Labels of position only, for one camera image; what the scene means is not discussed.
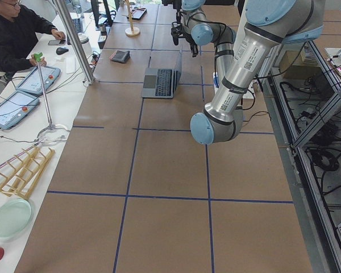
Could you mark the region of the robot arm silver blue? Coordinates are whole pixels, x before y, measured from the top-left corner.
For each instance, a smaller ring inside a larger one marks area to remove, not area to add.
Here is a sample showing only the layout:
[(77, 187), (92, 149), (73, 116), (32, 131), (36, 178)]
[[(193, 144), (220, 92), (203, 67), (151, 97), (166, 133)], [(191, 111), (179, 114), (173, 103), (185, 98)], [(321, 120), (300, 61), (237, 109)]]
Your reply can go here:
[(245, 36), (233, 49), (235, 31), (207, 20), (204, 1), (183, 1), (184, 31), (195, 44), (213, 43), (218, 90), (213, 100), (190, 121), (193, 138), (200, 144), (234, 139), (243, 125), (240, 100), (272, 47), (318, 38), (323, 30), (324, 1), (248, 1), (242, 27)]

